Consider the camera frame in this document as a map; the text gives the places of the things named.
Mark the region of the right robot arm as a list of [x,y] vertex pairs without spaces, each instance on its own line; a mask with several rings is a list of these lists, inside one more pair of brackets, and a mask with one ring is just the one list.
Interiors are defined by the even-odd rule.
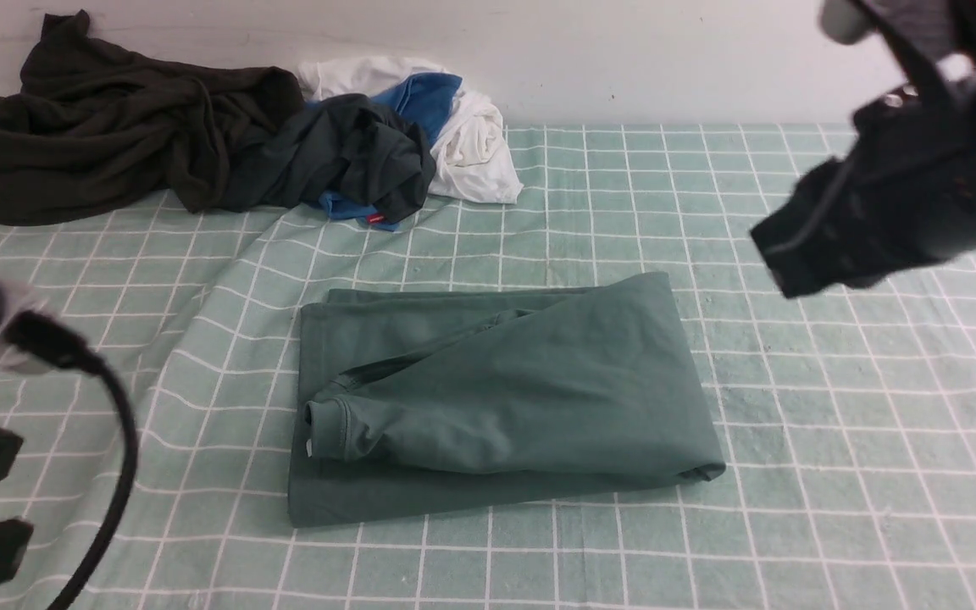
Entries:
[[853,113],[857,141],[751,229],[789,300],[976,251],[976,1],[826,1],[840,45],[880,35],[905,84]]

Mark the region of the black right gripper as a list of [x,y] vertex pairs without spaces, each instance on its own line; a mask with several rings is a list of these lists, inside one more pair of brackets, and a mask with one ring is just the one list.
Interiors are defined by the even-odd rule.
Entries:
[[853,126],[852,149],[805,173],[751,229],[790,300],[976,251],[976,69],[948,80],[927,65],[859,108]]

